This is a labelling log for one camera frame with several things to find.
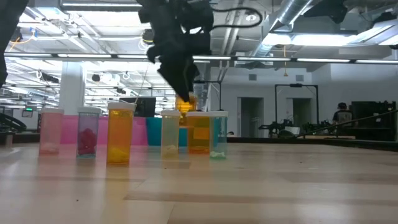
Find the white lid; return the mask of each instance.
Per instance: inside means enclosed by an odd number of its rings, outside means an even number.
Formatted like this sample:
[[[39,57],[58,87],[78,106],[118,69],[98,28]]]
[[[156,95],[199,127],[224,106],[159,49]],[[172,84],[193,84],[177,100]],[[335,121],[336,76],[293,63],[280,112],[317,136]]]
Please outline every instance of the white lid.
[[[192,112],[187,112],[186,116],[207,116],[207,117],[210,117],[211,113],[209,113],[209,112],[200,112],[200,111],[192,111]]]
[[[60,114],[63,114],[63,109],[58,109],[58,108],[42,108],[42,113],[60,113]]]
[[[79,113],[97,113],[97,114],[100,114],[101,113],[101,109],[95,108],[95,107],[84,106],[84,107],[78,108],[77,112],[79,112]]]
[[[228,117],[228,111],[209,111],[210,116]]]
[[[115,102],[110,102],[110,103],[108,103],[108,110],[131,110],[131,111],[135,111],[136,110],[136,104],[135,103],[115,103]]]
[[[181,113],[179,110],[164,110],[160,112],[160,115],[162,116],[181,116]]]

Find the table surface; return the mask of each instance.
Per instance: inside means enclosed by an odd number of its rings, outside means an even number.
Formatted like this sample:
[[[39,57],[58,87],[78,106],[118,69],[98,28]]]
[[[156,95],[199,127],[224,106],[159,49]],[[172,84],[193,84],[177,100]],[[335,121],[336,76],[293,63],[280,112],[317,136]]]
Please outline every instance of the table surface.
[[[130,166],[75,146],[38,156],[0,149],[0,223],[397,223],[398,153],[317,145],[229,144],[225,161],[162,160],[133,147]]]

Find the doorway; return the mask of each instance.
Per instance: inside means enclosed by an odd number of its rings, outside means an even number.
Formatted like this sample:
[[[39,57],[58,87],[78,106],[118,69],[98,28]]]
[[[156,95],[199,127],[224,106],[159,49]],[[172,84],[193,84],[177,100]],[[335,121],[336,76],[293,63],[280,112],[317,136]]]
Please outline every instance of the doorway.
[[[310,98],[293,98],[293,125],[303,132],[303,124],[312,121]]]
[[[264,119],[264,99],[252,97],[238,98],[238,136],[242,138],[262,138],[259,126]]]

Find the clear container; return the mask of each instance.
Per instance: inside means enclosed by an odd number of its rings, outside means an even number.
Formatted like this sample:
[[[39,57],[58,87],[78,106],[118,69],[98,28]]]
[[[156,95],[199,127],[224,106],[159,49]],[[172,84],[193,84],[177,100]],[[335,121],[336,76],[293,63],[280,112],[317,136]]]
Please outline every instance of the clear container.
[[[208,112],[187,113],[187,147],[190,154],[209,154],[212,147],[213,128]]]
[[[190,102],[184,102],[178,95],[175,97],[175,109],[181,112],[180,116],[180,125],[187,125],[187,113],[189,111],[195,111],[197,109],[197,99],[193,96],[193,93],[190,93],[190,98],[193,99],[192,104]]]
[[[213,127],[213,144],[211,146],[210,158],[226,159],[227,153],[227,111],[212,111],[210,123]]]
[[[39,154],[58,154],[61,145],[63,110],[43,108]]]
[[[97,149],[98,120],[101,109],[82,107],[78,109],[77,158],[94,158]]]
[[[180,116],[178,110],[162,111],[162,157],[178,158]]]
[[[132,119],[135,104],[108,103],[108,149],[107,164],[129,164],[132,134]]]

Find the white column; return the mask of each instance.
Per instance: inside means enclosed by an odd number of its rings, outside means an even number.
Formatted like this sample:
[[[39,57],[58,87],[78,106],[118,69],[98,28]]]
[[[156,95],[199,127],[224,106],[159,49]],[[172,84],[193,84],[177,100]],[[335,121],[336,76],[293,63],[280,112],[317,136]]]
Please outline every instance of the white column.
[[[77,109],[84,105],[86,70],[81,62],[63,62],[59,107],[65,115],[77,115]]]

